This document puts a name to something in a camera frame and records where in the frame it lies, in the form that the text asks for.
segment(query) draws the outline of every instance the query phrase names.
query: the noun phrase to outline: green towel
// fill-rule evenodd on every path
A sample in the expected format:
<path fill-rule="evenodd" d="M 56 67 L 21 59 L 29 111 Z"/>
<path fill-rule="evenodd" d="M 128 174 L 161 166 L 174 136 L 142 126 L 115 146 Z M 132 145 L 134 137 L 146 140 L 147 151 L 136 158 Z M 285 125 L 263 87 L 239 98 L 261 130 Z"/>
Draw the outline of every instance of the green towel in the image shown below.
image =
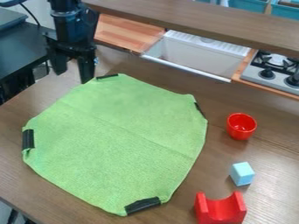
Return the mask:
<path fill-rule="evenodd" d="M 112 214 L 165 203 L 205 142 L 207 121 L 194 102 L 125 74 L 93 79 L 26 124 L 33 139 L 24 139 L 23 160 Z"/>

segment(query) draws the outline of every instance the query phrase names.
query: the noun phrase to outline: red bowl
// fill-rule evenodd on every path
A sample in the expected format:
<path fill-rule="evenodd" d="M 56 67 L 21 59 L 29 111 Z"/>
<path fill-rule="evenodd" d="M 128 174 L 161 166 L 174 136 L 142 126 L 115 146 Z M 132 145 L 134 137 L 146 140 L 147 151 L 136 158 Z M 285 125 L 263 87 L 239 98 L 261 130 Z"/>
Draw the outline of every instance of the red bowl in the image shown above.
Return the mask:
<path fill-rule="evenodd" d="M 237 140 L 247 140 L 254 133 L 256 127 L 257 123 L 250 115 L 235 113 L 227 118 L 227 132 Z"/>

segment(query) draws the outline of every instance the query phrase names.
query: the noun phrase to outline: red block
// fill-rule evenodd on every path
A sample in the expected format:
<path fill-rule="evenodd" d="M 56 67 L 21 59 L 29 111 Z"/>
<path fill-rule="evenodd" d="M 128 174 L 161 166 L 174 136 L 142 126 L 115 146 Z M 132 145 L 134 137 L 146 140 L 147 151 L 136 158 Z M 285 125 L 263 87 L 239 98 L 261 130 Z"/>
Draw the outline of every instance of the red block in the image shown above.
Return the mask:
<path fill-rule="evenodd" d="M 220 200 L 207 199 L 203 192 L 198 192 L 194 208 L 198 224 L 241 223 L 247 212 L 241 192 Z"/>

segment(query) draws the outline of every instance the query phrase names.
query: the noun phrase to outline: wall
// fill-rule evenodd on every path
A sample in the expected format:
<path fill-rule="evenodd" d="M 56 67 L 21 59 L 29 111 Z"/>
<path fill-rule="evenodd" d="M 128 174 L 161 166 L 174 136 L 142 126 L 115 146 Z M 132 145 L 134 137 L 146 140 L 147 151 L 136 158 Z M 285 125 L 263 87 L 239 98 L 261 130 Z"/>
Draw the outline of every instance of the wall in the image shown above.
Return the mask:
<path fill-rule="evenodd" d="M 33 13 L 33 15 L 38 19 L 41 25 L 54 29 L 54 23 L 52 17 L 50 16 L 51 7 L 47 0 L 28 0 L 24 3 L 24 5 Z M 9 10 L 27 14 L 27 22 L 35 24 L 32 17 L 22 8 L 22 6 L 17 5 L 9 8 Z"/>

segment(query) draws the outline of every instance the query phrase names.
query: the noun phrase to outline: stove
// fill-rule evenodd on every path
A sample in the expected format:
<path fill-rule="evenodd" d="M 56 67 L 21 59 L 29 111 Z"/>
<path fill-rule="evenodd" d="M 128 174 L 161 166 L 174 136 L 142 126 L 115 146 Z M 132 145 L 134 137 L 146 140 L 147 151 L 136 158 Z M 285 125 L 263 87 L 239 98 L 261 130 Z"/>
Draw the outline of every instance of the stove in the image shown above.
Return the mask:
<path fill-rule="evenodd" d="M 299 95 L 299 59 L 258 51 L 240 78 Z"/>

